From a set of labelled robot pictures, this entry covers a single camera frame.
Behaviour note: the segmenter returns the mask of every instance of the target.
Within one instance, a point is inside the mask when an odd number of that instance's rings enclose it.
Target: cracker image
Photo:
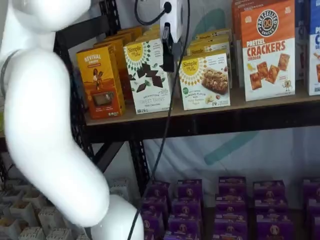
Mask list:
[[[320,83],[320,64],[316,65],[316,75],[318,77],[318,83]]]
[[[261,79],[265,79],[268,76],[268,72],[269,72],[267,62],[264,61],[258,64],[257,68],[258,68],[258,74],[261,77]]]
[[[265,80],[267,80],[268,82],[275,84],[277,77],[278,77],[278,73],[279,73],[279,68],[271,65],[270,69],[269,69],[269,73],[268,76],[266,77]]]
[[[258,72],[250,74],[252,90],[262,88],[261,78]]]
[[[228,92],[228,75],[221,71],[207,68],[203,73],[202,85],[212,92],[224,95]]]
[[[278,63],[278,68],[282,71],[286,71],[289,64],[290,55],[281,53]]]

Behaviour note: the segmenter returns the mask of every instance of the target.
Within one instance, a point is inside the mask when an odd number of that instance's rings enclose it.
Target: product packaging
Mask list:
[[[0,239],[18,240],[21,227],[17,219],[2,217],[0,219]]]
[[[307,68],[306,86],[309,95],[320,94],[320,4],[318,0],[306,0],[307,12]]]
[[[225,49],[184,57],[179,75],[184,110],[230,106]]]
[[[294,239],[294,224],[286,214],[258,214],[256,224],[257,240]]]
[[[163,70],[163,52],[162,40],[153,37],[124,47],[137,114],[169,110],[172,83]]]
[[[175,198],[171,202],[173,214],[186,214],[202,218],[201,202],[198,198]]]
[[[141,217],[145,230],[153,230],[155,239],[163,238],[165,227],[164,219],[160,211],[143,209],[141,211]]]
[[[121,116],[126,106],[114,46],[83,50],[76,57],[91,118]]]
[[[255,198],[281,198],[286,196],[286,186],[282,180],[253,182]]]
[[[295,94],[295,0],[240,13],[246,101]]]
[[[220,195],[215,196],[215,209],[218,212],[240,213],[247,210],[243,196]]]
[[[46,240],[41,227],[26,227],[19,235],[19,240]]]
[[[228,65],[229,87],[230,89],[232,89],[232,64],[230,57],[229,36],[227,34],[224,34],[209,39],[210,40],[199,41],[198,43],[196,42],[196,44],[194,43],[193,45],[190,45],[186,53],[188,56],[190,56],[224,49],[226,51],[226,59]]]
[[[53,228],[46,240],[73,240],[71,230],[67,228]]]
[[[119,77],[122,87],[122,92],[124,96],[124,100],[128,103],[133,101],[132,91],[129,81],[129,74],[127,69],[126,57],[124,52],[124,39],[118,38],[109,41],[98,42],[93,45],[94,48],[99,48],[101,46],[113,45],[114,54],[116,58],[116,65],[119,71]]]
[[[62,214],[54,206],[46,206],[42,208],[38,217],[46,236],[48,236],[50,231],[54,228],[66,227]]]
[[[220,176],[219,182],[219,194],[234,195],[234,196],[246,196],[247,184],[244,176]]]

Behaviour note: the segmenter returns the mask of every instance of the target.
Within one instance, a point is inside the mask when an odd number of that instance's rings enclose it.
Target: pretzel crackers box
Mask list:
[[[172,84],[171,76],[163,70],[163,53],[160,38],[150,37],[124,47],[137,114],[169,110]]]
[[[309,95],[320,94],[320,2],[309,0],[307,40],[307,89]]]
[[[184,110],[230,106],[225,49],[184,57],[179,75]]]
[[[271,2],[240,13],[247,101],[295,94],[295,0]]]
[[[83,50],[76,58],[91,118],[121,116],[126,106],[114,46]]]

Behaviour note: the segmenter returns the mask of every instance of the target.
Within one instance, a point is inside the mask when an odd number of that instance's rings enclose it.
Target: pretzelized logo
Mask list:
[[[272,36],[278,29],[279,18],[275,11],[264,10],[256,21],[256,28],[263,37]]]

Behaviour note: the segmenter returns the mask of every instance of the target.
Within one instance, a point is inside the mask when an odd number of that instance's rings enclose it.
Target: cracker box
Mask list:
[[[216,213],[214,216],[214,230],[224,233],[248,234],[247,214]]]
[[[49,235],[53,228],[65,228],[63,216],[54,206],[46,206],[38,214],[44,234]]]
[[[253,196],[259,198],[278,198],[286,196],[286,186],[282,180],[253,182]]]
[[[94,44],[93,47],[98,48],[106,45],[113,45],[114,47],[116,65],[119,71],[119,77],[120,77],[124,100],[127,102],[132,102],[133,97],[132,97],[131,86],[129,81],[126,57],[124,53],[124,39],[118,38],[118,39],[109,40],[109,41],[105,40],[103,42],[98,42]]]
[[[162,69],[163,44],[159,38],[132,42],[124,47],[137,114],[168,111],[172,84]]]
[[[245,233],[239,233],[239,232],[219,232],[214,231],[214,234],[212,236],[212,240],[246,240],[248,239],[247,234]]]
[[[218,187],[220,195],[247,195],[247,184],[244,176],[220,176]]]
[[[167,231],[163,240],[197,240],[197,235],[183,232]]]
[[[151,210],[162,213],[163,220],[166,223],[168,220],[168,206],[167,206],[167,198],[165,196],[157,198],[157,197],[145,197],[142,200],[142,209]]]
[[[230,106],[225,49],[184,57],[179,75],[184,110]]]
[[[186,214],[171,214],[168,220],[168,230],[201,236],[201,220],[197,216]]]
[[[186,214],[199,216],[201,218],[201,202],[197,198],[182,197],[175,198],[171,202],[173,214]]]
[[[242,11],[246,101],[295,94],[295,0]]]
[[[0,239],[18,240],[21,233],[19,220],[2,217],[0,219]]]
[[[320,94],[320,4],[307,0],[307,82],[309,95]]]
[[[215,208],[219,212],[239,213],[247,210],[243,196],[219,195],[215,196]]]
[[[256,216],[257,239],[294,239],[294,224],[286,214],[259,214]]]
[[[186,53],[188,56],[200,54],[200,53],[207,53],[212,52],[215,50],[226,50],[226,58],[227,58],[227,65],[228,65],[228,77],[229,77],[229,87],[232,89],[232,71],[231,71],[231,57],[230,57],[230,43],[229,43],[229,36],[227,34],[220,35],[215,38],[211,38],[210,40],[200,41],[190,45],[187,49]]]
[[[285,198],[264,198],[255,199],[254,208],[256,213],[286,213],[288,211],[288,201]]]
[[[141,211],[141,217],[145,230],[153,230],[154,237],[162,238],[165,233],[164,219],[160,211],[145,210]]]
[[[19,235],[19,240],[46,240],[41,227],[26,227]]]
[[[126,106],[114,46],[83,50],[76,58],[91,118],[121,116]]]
[[[67,228],[53,228],[46,240],[73,240],[71,230]]]

